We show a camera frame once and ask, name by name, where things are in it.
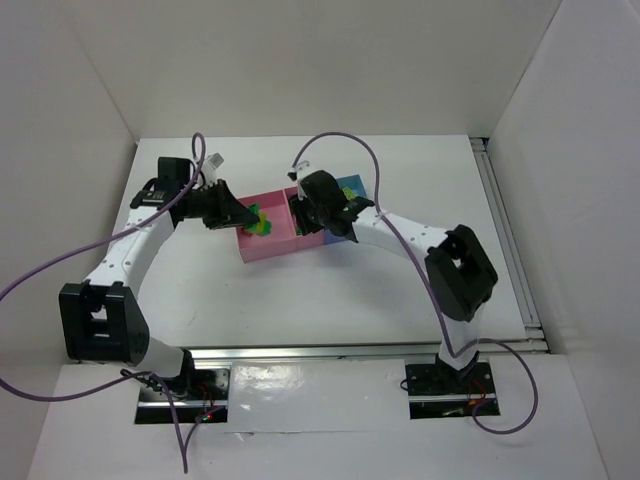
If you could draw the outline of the green yellow lego assembly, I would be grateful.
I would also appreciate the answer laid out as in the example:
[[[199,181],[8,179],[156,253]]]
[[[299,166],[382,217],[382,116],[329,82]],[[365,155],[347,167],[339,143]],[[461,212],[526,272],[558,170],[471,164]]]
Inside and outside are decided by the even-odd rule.
[[[258,204],[251,204],[249,210],[258,216],[258,222],[247,225],[242,228],[242,232],[248,236],[268,236],[272,231],[272,223],[268,220],[266,214],[261,211]]]

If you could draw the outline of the lime lego brick long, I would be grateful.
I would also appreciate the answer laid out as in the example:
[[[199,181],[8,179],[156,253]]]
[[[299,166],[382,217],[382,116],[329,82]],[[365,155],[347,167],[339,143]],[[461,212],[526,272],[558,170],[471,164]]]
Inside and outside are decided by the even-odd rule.
[[[348,187],[343,187],[342,192],[347,200],[352,200],[356,197],[356,194]]]

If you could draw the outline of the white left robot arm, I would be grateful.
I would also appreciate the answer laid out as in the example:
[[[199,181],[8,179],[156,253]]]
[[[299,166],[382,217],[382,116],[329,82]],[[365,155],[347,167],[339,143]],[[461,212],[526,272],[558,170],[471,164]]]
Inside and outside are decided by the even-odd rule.
[[[186,396],[204,375],[192,354],[152,337],[138,304],[139,290],[162,245],[184,220],[210,230],[248,226],[259,217],[217,175],[220,154],[202,165],[161,157],[158,171],[132,199],[125,228],[99,265],[80,283],[67,283],[59,309],[68,356],[82,362],[123,364],[150,371],[154,390]]]

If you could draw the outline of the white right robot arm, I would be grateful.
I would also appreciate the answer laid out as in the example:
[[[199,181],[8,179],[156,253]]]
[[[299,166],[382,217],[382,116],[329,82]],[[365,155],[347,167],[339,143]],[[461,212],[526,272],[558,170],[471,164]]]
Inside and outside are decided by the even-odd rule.
[[[291,170],[289,206],[301,233],[321,230],[410,260],[432,300],[442,332],[436,362],[463,378],[479,352],[479,321],[498,274],[474,231],[423,225],[380,209],[373,200],[347,198],[337,180],[308,165]]]

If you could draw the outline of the purple-blue bin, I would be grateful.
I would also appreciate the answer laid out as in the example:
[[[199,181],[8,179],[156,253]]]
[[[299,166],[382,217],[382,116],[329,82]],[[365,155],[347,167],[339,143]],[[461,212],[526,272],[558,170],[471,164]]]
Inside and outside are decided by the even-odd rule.
[[[342,242],[342,241],[345,241],[345,238],[343,238],[341,236],[336,236],[332,232],[330,232],[329,230],[325,230],[324,231],[324,244],[325,245],[335,244],[335,243],[339,243],[339,242]]]

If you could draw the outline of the light blue bin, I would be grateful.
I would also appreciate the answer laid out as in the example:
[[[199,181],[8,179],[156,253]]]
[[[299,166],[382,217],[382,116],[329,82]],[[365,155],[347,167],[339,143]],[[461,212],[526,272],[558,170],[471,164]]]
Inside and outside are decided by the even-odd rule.
[[[343,187],[348,187],[356,194],[356,197],[367,198],[366,189],[359,174],[339,177],[336,181],[341,191]]]

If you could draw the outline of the large pink bin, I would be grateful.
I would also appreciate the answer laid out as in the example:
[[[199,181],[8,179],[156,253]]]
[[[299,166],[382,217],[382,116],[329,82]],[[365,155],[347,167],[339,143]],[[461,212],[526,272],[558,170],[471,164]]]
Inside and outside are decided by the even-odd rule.
[[[244,263],[264,260],[293,253],[296,247],[296,231],[284,190],[276,190],[246,196],[240,202],[265,217],[267,228],[259,226],[249,233],[236,230],[240,256]]]

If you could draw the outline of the aluminium rail front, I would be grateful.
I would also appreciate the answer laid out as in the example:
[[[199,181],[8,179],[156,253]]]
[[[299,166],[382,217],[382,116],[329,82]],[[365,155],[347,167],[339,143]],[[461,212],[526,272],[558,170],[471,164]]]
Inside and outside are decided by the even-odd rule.
[[[379,343],[362,345],[312,345],[234,348],[190,348],[196,362],[222,363],[258,360],[318,360],[429,356],[439,351],[435,343]]]

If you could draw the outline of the aluminium rail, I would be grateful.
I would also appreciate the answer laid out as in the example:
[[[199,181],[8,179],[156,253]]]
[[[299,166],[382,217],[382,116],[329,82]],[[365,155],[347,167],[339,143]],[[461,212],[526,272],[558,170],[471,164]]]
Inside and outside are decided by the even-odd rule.
[[[470,137],[469,142],[485,190],[489,209],[505,258],[506,268],[524,325],[525,340],[518,340],[517,344],[528,343],[529,346],[524,348],[524,351],[527,353],[548,354],[550,348],[543,326],[540,323],[538,311],[516,246],[503,197],[488,154],[488,138]]]
[[[379,343],[362,345],[312,345],[234,348],[190,348],[196,362],[222,363],[258,360],[318,360],[429,356],[439,351],[435,343]]]

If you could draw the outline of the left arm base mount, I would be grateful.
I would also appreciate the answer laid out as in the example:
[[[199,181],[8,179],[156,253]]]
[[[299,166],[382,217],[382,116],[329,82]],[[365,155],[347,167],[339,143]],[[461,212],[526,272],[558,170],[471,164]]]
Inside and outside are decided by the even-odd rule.
[[[228,398],[231,369],[215,367],[195,371],[193,384],[177,393],[171,390],[176,416],[180,424],[194,424],[202,418],[205,424],[228,421]],[[140,380],[134,423],[166,425],[173,422],[168,397],[157,380]]]

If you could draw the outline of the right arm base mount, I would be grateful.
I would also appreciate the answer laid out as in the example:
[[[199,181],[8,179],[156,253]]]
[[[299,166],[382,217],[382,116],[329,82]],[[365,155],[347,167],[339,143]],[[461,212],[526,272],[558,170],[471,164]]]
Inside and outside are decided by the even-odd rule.
[[[406,361],[400,388],[408,396],[411,420],[433,420],[477,416],[499,416],[491,366],[478,362],[462,379],[449,373],[435,361]]]

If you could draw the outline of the aluminium rail right side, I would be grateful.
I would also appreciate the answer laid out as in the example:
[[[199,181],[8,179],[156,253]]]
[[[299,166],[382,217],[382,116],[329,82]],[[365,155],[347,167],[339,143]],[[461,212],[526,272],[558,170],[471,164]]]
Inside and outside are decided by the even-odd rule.
[[[524,348],[524,351],[527,353],[548,354],[550,348],[543,326],[540,323],[538,311],[516,246],[503,197],[488,154],[488,138],[470,137],[469,142],[485,190],[489,209],[505,258],[506,268],[524,325],[525,340],[518,340],[517,344],[528,343],[529,346]]]

